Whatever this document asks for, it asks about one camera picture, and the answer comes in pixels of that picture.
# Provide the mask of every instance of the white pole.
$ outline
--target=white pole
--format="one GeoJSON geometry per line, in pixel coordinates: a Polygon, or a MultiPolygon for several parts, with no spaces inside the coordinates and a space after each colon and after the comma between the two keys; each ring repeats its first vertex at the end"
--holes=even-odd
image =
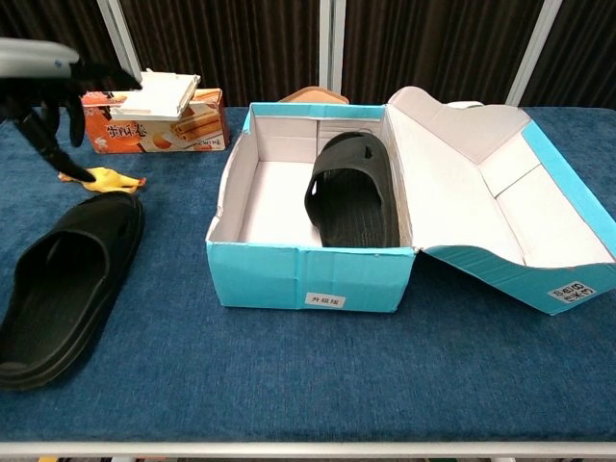
{"type": "Polygon", "coordinates": [[[343,54],[345,51],[345,16],[347,0],[333,0],[334,27],[331,57],[331,89],[340,93],[343,86],[343,54]]]}
{"type": "Polygon", "coordinates": [[[141,81],[141,66],[119,0],[97,0],[119,65],[141,81]]]}
{"type": "Polygon", "coordinates": [[[539,12],[539,16],[537,16],[535,28],[528,41],[526,52],[522,57],[522,62],[520,63],[520,67],[518,67],[518,73],[511,85],[505,104],[510,106],[518,106],[520,104],[530,76],[532,75],[532,71],[535,69],[537,60],[539,60],[539,55],[541,55],[541,51],[543,50],[543,45],[546,43],[550,29],[556,19],[561,3],[562,0],[544,0],[541,12],[539,12]]]}
{"type": "Polygon", "coordinates": [[[321,0],[319,6],[319,86],[331,90],[331,0],[321,0]]]}

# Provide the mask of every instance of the rubber chicken toy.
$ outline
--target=rubber chicken toy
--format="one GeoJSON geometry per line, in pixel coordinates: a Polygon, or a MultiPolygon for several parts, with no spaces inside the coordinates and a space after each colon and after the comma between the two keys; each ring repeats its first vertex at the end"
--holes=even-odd
{"type": "Polygon", "coordinates": [[[137,188],[145,185],[145,178],[131,178],[117,173],[115,170],[105,167],[86,168],[86,170],[96,179],[92,182],[84,182],[75,180],[63,173],[58,174],[61,181],[77,181],[84,188],[96,193],[110,193],[112,191],[122,191],[125,193],[134,193],[137,188]]]}

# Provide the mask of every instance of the blue fabric surface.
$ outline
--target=blue fabric surface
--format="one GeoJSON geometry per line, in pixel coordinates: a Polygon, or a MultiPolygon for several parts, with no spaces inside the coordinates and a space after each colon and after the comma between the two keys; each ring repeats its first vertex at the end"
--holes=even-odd
{"type": "MultiPolygon", "coordinates": [[[[616,215],[616,113],[531,109],[616,215]]],[[[245,109],[227,112],[233,139],[245,109]]],[[[420,254],[396,313],[223,308],[204,237],[228,151],[99,156],[147,176],[141,248],[88,362],[0,393],[0,440],[616,441],[616,295],[548,317],[420,254]]],[[[0,126],[0,314],[23,250],[90,195],[0,126]]]]}

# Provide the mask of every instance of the black slide sandal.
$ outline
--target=black slide sandal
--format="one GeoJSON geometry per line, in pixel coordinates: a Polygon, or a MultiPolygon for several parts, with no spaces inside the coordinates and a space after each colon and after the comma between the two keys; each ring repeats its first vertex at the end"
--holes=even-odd
{"type": "Polygon", "coordinates": [[[346,132],[330,140],[304,204],[325,247],[399,246],[389,155],[374,135],[346,132]]]}
{"type": "Polygon", "coordinates": [[[0,326],[0,389],[44,385],[79,357],[116,302],[142,230],[139,200],[108,192],[70,209],[26,250],[0,326]]]}

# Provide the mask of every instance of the dark curtain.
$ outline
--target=dark curtain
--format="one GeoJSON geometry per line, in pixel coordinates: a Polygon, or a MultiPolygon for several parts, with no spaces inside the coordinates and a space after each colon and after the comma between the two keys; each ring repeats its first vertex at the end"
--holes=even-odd
{"type": "Polygon", "coordinates": [[[383,103],[413,85],[436,99],[504,103],[538,0],[347,0],[343,95],[383,103]]]}
{"type": "Polygon", "coordinates": [[[616,109],[616,2],[565,0],[521,106],[616,109]]]}
{"type": "Polygon", "coordinates": [[[85,60],[119,65],[96,0],[2,0],[0,37],[56,41],[85,60]]]}
{"type": "Polygon", "coordinates": [[[319,74],[319,0],[122,0],[141,67],[199,74],[231,106],[276,101],[319,74]]]}

